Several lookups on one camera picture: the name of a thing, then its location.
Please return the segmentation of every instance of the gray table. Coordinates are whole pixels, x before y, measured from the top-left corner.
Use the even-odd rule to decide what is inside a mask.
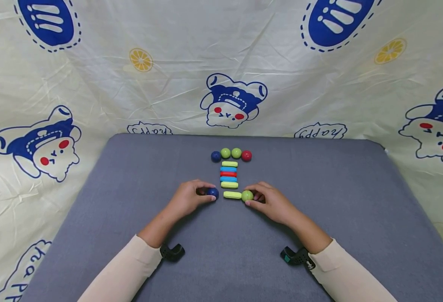
[[[400,302],[443,302],[443,243],[378,144],[139,134],[109,140],[22,302],[76,301],[180,182],[219,184],[210,154],[222,147],[253,153],[240,160],[240,187],[279,188]],[[304,267],[279,257],[300,247],[292,233],[240,201],[199,209],[168,242],[186,255],[161,263],[135,301],[330,301]]]

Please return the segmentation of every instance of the green ball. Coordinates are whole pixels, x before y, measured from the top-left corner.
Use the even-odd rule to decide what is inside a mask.
[[[221,149],[220,153],[221,153],[221,157],[224,158],[224,159],[228,159],[231,156],[231,152],[230,152],[230,150],[228,148]]]
[[[247,200],[253,200],[253,193],[251,191],[243,191],[241,193],[241,200],[247,201]]]
[[[234,148],[233,150],[231,150],[231,156],[233,156],[234,159],[239,159],[241,157],[241,149]]]

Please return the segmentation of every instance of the light blue cylinder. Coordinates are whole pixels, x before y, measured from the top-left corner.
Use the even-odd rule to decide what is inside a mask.
[[[236,172],[236,168],[235,167],[221,167],[220,171],[221,172]]]
[[[238,182],[236,177],[221,176],[220,181]]]

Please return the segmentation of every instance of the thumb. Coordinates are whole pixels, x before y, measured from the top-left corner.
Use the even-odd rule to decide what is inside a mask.
[[[216,197],[213,195],[203,195],[198,196],[199,203],[209,203],[211,201],[215,201]]]
[[[250,208],[253,208],[253,209],[255,209],[255,210],[265,214],[265,210],[266,210],[265,207],[267,206],[265,203],[260,203],[260,202],[255,201],[255,200],[247,200],[247,201],[245,201],[245,204],[247,206],[249,206]]]

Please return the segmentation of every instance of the dark blue ball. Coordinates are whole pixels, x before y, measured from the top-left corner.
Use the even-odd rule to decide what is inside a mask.
[[[215,187],[209,188],[208,191],[206,192],[206,195],[213,195],[216,197],[215,200],[217,200],[219,197],[218,189],[216,189]]]
[[[213,151],[211,153],[211,160],[213,162],[219,162],[221,160],[221,153],[219,153],[218,151]]]

